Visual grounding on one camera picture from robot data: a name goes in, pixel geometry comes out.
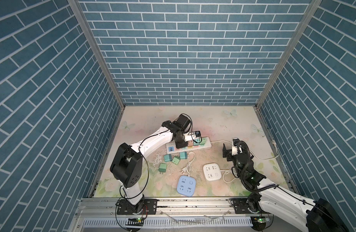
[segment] black cable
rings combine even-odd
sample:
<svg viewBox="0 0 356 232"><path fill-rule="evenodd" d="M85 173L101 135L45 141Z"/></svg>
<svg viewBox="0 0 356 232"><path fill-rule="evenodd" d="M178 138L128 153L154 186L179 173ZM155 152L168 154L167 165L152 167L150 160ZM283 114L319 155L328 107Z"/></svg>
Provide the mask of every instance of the black cable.
<svg viewBox="0 0 356 232"><path fill-rule="evenodd" d="M183 114L183 115L186 115L190 119L190 122L191 122L191 125L190 125L190 128L191 128L191 139L194 140L194 137L192 136L192 133L193 133L193 130L194 130L194 125L192 123L192 119L188 114ZM200 142L197 142L197 143L201 143L202 141L203 141L203 138L200 136Z"/></svg>
<svg viewBox="0 0 356 232"><path fill-rule="evenodd" d="M186 131L184 131L183 133L185 134L185 133L189 132L191 130L191 127L192 127L192 121L190 121L190 127Z"/></svg>
<svg viewBox="0 0 356 232"><path fill-rule="evenodd" d="M153 137L153 136L157 136L157 135L162 134L162 133L165 133L165 132L167 132L167 131L169 131L169 130L160 132L160 133L158 133L158 134L153 134L153 135L151 135L151 136L148 136L148 137L145 138L144 140L142 140L142 142L138 145L138 151L141 153L141 146L142 146L142 143L143 143L146 139L148 139L148 138L150 138L150 137ZM145 184L145 186L143 187L142 191L141 191L140 193L138 193L138 194L137 194L136 196L134 196L134 197L126 197L125 191L124 191L125 196L123 197L123 196L121 195L121 188L122 188L122 186L120 186L119 193L120 193L120 196L122 196L124 199L133 199L133 198L138 197L138 196L145 190L145 188L147 187L148 179L149 179L149 177L150 177L150 168L149 168L149 166L148 166L148 162L147 162L146 158L144 157L144 155L142 155L142 153L141 153L141 156L142 156L142 158L145 160L146 165L147 165L147 181L146 181L146 184Z"/></svg>
<svg viewBox="0 0 356 232"><path fill-rule="evenodd" d="M117 215L118 215L118 214L117 214L116 210L117 210L118 207L119 207L120 199L121 199L121 198L119 198L118 201L116 202L116 207L115 207L115 220L116 220L116 223L117 223L121 228L123 228L123 229L126 230L126 231L129 231L127 228L124 228L124 227L122 227L122 226L120 225L120 223L119 223L119 221L118 221L118 218L117 218Z"/></svg>
<svg viewBox="0 0 356 232"><path fill-rule="evenodd" d="M269 226L267 226L266 228L264 228L264 230L265 230L265 229L268 229L269 227L271 227L271 225L273 224L273 219L274 219L274 215L272 215L271 224L270 224Z"/></svg>
<svg viewBox="0 0 356 232"><path fill-rule="evenodd" d="M249 147L247 146L246 142L244 141L239 141L237 143L237 152L240 152L240 145L242 146L242 148L245 149L245 152L247 154L247 162L245 164L245 166L243 167L243 169L241 170L241 173L240 173L240 181L241 181L241 184L243 184L243 186L246 188L246 190L252 192L252 193L259 193L261 191L264 191L264 190L267 190L269 188L276 188L278 187L278 184L270 184L268 186L265 186L263 188L260 188L260 189L256 189L256 190L253 190L251 188L249 188L249 186L245 183L245 171L247 169L247 167L249 166L249 163L250 163L250 150L249 150Z"/></svg>
<svg viewBox="0 0 356 232"><path fill-rule="evenodd" d="M233 175L235 178L240 178L240 176L235 176L235 174L233 173L233 168L234 168L234 167L231 168L232 175Z"/></svg>
<svg viewBox="0 0 356 232"><path fill-rule="evenodd" d="M297 198L297 197L295 197L295 196L293 196L293 195L291 195L290 193L288 193L287 191L285 191L285 190L283 190L282 188L280 188L280 187L277 187L277 188L279 188L279 189L281 189L283 192L285 192L285 193L287 193L288 195L290 195L291 197L294 197L295 199L297 199L298 201L301 201L301 202L303 202L303 204L307 204L307 205L310 205L310 206L312 206L312 207L314 207L314 208L316 208L316 209L318 209L318 210L320 210L323 214L325 214L326 216L328 216L332 221L334 221L335 222L335 220L332 218L332 217L330 217L327 213L325 213L324 211L322 211L320 208L318 208L318 207L316 207L315 205L312 205L312 204L310 204L310 203L308 203L308 202L306 202L306 200L301 200L301 199L299 199L299 198ZM348 230L346 230L342 225L338 225L339 227L341 227L344 231L347 231L347 232L349 232Z"/></svg>

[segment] robotic arm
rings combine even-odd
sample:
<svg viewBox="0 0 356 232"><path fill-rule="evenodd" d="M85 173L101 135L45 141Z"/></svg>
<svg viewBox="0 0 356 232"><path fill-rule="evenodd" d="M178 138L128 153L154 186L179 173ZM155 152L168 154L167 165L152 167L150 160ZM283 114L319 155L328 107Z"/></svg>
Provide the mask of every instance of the robotic arm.
<svg viewBox="0 0 356 232"><path fill-rule="evenodd" d="M201 136L199 131L191 132L191 127L192 121L181 114L173 122L163 122L156 132L144 140L132 145L123 143L119 146L110 171L121 182L125 192L125 199L128 200L128 207L133 212L138 213L141 211L144 202L143 191L141 191L138 184L142 174L142 159L146 159L157 148L172 140L175 141L177 148L186 147L188 141Z"/></svg>
<svg viewBox="0 0 356 232"><path fill-rule="evenodd" d="M189 132L191 127L192 121L181 114L173 122L163 122L156 132L144 140L119 146L110 171L122 184L128 211L138 213L144 205L144 189L141 191L138 185L142 174L142 159L146 159L157 148L172 140L177 148L186 147L188 141L201 136L199 131ZM244 141L233 139L232 148L229 150L223 144L223 158L233 162L237 177L244 187L252 192L247 199L249 211L272 213L303 232L348 232L329 202L300 196L279 187L254 170L253 156Z"/></svg>
<svg viewBox="0 0 356 232"><path fill-rule="evenodd" d="M223 144L223 158L233 162L241 183L252 192L247 200L251 212L272 213L303 232L348 232L329 202L321 198L315 201L279 187L254 170L254 156L244 141L236 138L232 142L230 150Z"/></svg>

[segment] power adapter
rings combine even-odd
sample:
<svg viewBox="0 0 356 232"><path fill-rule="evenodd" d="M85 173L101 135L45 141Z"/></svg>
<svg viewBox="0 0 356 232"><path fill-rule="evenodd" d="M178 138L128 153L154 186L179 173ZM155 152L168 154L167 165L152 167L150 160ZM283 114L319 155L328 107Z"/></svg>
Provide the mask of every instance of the power adapter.
<svg viewBox="0 0 356 232"><path fill-rule="evenodd" d="M222 178L221 169L216 163L204 165L204 176L208 181L219 180Z"/></svg>

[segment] blue brick wall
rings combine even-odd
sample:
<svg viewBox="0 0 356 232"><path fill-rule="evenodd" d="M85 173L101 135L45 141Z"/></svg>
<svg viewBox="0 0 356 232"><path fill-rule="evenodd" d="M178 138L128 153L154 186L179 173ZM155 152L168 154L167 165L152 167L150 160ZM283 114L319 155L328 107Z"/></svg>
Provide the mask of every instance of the blue brick wall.
<svg viewBox="0 0 356 232"><path fill-rule="evenodd" d="M299 191L356 231L356 1L322 1L261 111Z"/></svg>
<svg viewBox="0 0 356 232"><path fill-rule="evenodd" d="M127 105L255 104L310 0L80 0Z"/></svg>
<svg viewBox="0 0 356 232"><path fill-rule="evenodd" d="M119 111L66 0L0 0L0 231L69 228Z"/></svg>

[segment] power strip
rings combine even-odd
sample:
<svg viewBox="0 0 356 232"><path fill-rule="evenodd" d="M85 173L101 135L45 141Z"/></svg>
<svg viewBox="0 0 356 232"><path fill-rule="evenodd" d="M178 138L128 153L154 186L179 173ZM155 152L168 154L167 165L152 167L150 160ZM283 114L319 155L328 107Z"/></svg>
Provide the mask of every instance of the power strip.
<svg viewBox="0 0 356 232"><path fill-rule="evenodd" d="M183 151L186 151L187 153L189 153L190 151L203 150L203 149L211 148L211 143L210 143L209 137L203 137L203 139L206 140L205 144L182 147L180 149L177 149L177 147L175 146L175 142L168 142L166 144L166 153L167 154L171 154L173 156L173 155L178 155L179 152L183 152Z"/></svg>
<svg viewBox="0 0 356 232"><path fill-rule="evenodd" d="M183 196L191 197L196 188L196 180L189 176L181 176L178 181L177 192Z"/></svg>
<svg viewBox="0 0 356 232"><path fill-rule="evenodd" d="M222 178L221 169L216 163L204 165L204 176L208 181L219 180Z"/></svg>

